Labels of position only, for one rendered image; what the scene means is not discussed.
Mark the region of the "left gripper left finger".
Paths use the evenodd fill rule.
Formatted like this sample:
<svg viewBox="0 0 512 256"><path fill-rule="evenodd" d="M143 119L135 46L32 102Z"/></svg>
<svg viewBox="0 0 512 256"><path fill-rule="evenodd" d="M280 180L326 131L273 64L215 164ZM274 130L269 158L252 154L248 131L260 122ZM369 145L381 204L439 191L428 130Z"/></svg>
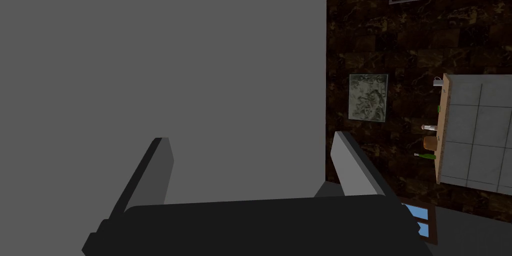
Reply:
<svg viewBox="0 0 512 256"><path fill-rule="evenodd" d="M110 219L135 206L163 205L174 166L168 137L154 138L117 200Z"/></svg>

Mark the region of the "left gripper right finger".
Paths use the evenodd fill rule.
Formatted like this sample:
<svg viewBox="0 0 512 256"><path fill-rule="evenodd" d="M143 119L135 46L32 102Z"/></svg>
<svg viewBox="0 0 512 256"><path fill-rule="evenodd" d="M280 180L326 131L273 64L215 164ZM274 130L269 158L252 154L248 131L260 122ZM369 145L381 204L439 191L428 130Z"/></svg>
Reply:
<svg viewBox="0 0 512 256"><path fill-rule="evenodd" d="M330 155L346 196L396 197L382 174L349 132L336 131L334 133Z"/></svg>

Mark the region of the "grey kitchen counter with items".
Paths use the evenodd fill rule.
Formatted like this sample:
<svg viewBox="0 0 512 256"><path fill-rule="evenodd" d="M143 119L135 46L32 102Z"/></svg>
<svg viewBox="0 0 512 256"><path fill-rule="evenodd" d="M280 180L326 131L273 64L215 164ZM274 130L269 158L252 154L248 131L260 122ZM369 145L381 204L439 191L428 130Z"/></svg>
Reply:
<svg viewBox="0 0 512 256"><path fill-rule="evenodd" d="M444 74L431 152L437 183L512 196L512 74Z"/></svg>

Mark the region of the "grey-green wall picture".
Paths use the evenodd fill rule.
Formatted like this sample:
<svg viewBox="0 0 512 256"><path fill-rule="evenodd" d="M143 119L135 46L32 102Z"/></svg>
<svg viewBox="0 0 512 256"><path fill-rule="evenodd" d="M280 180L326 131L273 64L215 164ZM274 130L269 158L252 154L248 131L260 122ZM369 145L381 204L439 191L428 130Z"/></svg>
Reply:
<svg viewBox="0 0 512 256"><path fill-rule="evenodd" d="M348 119L385 122L389 75L350 74L348 84Z"/></svg>

